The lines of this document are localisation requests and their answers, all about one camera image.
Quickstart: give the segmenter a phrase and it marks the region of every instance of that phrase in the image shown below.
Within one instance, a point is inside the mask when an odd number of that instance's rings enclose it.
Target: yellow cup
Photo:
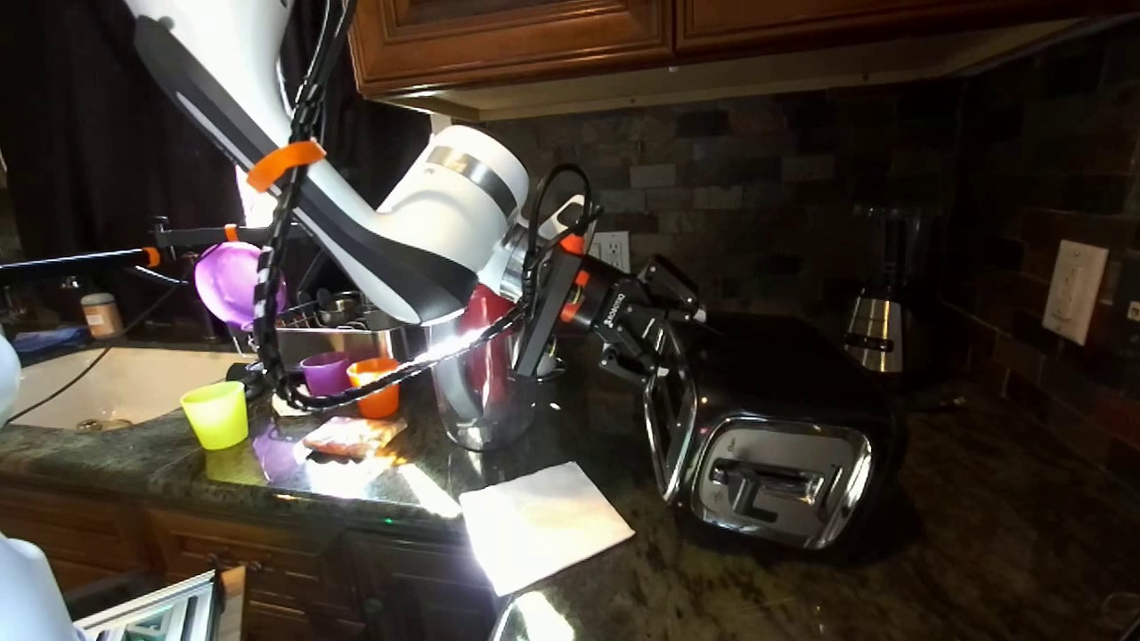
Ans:
[[[178,400],[204,450],[232,450],[249,439],[245,387],[238,380],[204,383]]]

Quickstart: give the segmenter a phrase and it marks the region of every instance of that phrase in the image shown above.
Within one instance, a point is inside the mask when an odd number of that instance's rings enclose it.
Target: toaster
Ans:
[[[661,496],[721,529],[834,544],[883,484],[881,383],[791,316],[712,316],[682,347],[682,375],[647,383]]]

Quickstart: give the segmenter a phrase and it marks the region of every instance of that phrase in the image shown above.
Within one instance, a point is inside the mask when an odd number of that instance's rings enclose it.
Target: cabinet door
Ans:
[[[465,540],[353,533],[351,551],[382,639],[485,641],[497,593]]]
[[[0,484],[0,533],[35,540],[64,593],[156,570],[143,522],[122,499]]]
[[[402,96],[668,60],[673,0],[362,0],[356,90]]]
[[[1050,0],[679,0],[679,51],[834,47],[1031,18]]]
[[[343,572],[337,529],[299,521],[245,522],[230,515],[201,515],[151,509],[166,567],[188,578],[217,567],[245,567],[249,639],[356,639],[365,617],[353,602],[353,580]]]

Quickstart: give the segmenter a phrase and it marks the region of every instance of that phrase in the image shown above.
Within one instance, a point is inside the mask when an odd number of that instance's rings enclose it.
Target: wall outlet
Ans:
[[[630,274],[630,230],[594,230],[591,258]]]
[[[1048,304],[1042,325],[1068,341],[1084,347],[1098,310],[1101,274],[1109,262],[1106,244],[1087,244],[1063,239],[1054,279],[1048,284]]]

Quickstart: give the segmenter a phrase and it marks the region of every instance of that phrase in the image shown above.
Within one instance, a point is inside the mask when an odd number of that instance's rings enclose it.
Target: lower cabinet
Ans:
[[[351,533],[351,551],[382,639],[487,641],[497,592],[468,544]]]
[[[338,528],[151,509],[173,578],[245,567],[249,639],[369,639]]]
[[[162,572],[143,513],[116,496],[0,484],[0,533],[35,540],[68,593]]]
[[[0,533],[35,540],[68,598],[245,567],[249,641],[485,641],[497,627],[468,544],[375,533],[337,513],[204,513],[0,480]]]

